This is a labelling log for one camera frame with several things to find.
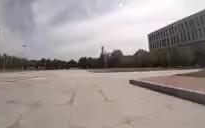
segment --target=concrete pavement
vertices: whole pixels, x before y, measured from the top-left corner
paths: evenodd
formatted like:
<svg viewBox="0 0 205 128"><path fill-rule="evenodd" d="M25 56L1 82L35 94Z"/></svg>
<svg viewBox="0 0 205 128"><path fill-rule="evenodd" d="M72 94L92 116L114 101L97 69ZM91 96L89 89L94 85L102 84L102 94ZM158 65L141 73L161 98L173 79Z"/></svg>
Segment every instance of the concrete pavement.
<svg viewBox="0 0 205 128"><path fill-rule="evenodd" d="M205 106L128 83L191 71L0 74L0 128L205 128Z"/></svg>

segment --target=curb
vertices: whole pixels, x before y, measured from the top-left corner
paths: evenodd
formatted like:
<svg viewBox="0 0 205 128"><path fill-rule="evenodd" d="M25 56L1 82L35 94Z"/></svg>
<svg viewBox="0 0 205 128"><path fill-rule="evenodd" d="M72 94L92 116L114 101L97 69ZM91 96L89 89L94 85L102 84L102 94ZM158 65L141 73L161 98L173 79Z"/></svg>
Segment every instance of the curb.
<svg viewBox="0 0 205 128"><path fill-rule="evenodd" d="M150 89L156 92L161 92L167 95L178 97L184 100L196 102L205 105L205 93L187 90L183 88L167 87L160 84L155 84L147 81L130 80L130 84L142 88Z"/></svg>

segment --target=cloud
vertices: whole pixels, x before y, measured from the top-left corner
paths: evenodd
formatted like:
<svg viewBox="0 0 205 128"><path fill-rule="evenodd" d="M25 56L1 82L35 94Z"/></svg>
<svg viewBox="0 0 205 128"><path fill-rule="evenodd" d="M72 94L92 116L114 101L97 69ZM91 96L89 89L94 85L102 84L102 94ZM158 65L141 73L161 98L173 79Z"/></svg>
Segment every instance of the cloud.
<svg viewBox="0 0 205 128"><path fill-rule="evenodd" d="M0 0L0 52L69 60L105 46L133 54L148 50L148 33L202 9L205 0Z"/></svg>

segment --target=building facade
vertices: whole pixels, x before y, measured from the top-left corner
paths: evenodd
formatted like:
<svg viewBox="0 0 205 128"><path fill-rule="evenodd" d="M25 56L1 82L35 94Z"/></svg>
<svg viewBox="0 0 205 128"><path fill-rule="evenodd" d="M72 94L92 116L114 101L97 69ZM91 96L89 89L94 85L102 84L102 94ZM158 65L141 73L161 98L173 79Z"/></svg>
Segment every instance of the building facade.
<svg viewBox="0 0 205 128"><path fill-rule="evenodd" d="M205 10L148 35L150 51L205 43Z"/></svg>

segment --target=lamp post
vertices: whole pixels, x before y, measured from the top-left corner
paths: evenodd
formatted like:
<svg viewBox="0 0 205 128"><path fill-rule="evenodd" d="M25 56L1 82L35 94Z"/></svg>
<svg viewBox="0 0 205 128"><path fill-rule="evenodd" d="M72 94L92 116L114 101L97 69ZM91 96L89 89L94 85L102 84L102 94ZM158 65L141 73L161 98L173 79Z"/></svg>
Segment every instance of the lamp post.
<svg viewBox="0 0 205 128"><path fill-rule="evenodd" d="M23 53L24 53L23 56L24 56L24 59L27 59L27 57L26 57L26 48L27 48L27 45L23 44L22 47L23 47Z"/></svg>

